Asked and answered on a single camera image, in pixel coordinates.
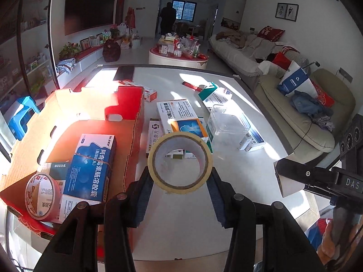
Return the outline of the operator right hand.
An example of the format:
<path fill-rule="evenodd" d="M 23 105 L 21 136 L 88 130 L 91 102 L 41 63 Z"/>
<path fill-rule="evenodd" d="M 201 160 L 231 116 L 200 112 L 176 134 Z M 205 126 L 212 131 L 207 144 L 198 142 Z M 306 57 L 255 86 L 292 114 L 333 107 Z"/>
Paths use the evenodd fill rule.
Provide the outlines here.
<path fill-rule="evenodd" d="M 321 245 L 318 247 L 317 249 L 317 254 L 322 262 L 322 264 L 327 264 L 330 260 L 332 260 L 334 254 L 335 254 L 335 245 L 334 242 L 332 241 L 332 237 L 331 237 L 331 231 L 334 225 L 334 221 L 330 220 L 329 223 L 327 224 L 326 230 L 322 236 L 322 243 Z M 362 230 L 360 230 L 360 228 L 362 227 L 362 220 L 355 225 L 352 230 L 351 233 L 349 235 L 349 241 L 352 241 L 352 245 L 350 247 L 349 252 L 346 254 L 345 256 L 345 261 L 344 263 L 346 263 L 349 258 L 352 256 L 353 252 L 355 251 L 358 243 L 360 242 L 361 238 L 362 238 Z"/>

